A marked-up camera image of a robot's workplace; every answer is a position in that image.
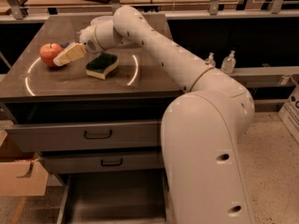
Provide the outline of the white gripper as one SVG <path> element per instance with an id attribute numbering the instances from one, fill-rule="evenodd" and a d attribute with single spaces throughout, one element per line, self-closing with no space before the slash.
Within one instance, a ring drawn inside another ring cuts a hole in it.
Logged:
<path id="1" fill-rule="evenodd" d="M 102 48 L 98 44 L 95 35 L 95 26 L 88 26 L 80 31 L 79 42 L 73 42 L 61 51 L 54 59 L 53 62 L 57 66 L 74 62 L 83 58 L 87 51 L 90 53 L 101 53 Z"/>

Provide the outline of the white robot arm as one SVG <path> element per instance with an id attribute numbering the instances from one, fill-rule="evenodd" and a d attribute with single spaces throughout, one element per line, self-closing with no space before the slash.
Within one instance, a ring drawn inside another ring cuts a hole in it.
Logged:
<path id="1" fill-rule="evenodd" d="M 55 59 L 62 66 L 122 41 L 140 46 L 183 89 L 165 110 L 164 168 L 177 224 L 254 224 L 237 139 L 250 125 L 249 91 L 152 28 L 133 7 L 118 8 L 82 30 Z"/>

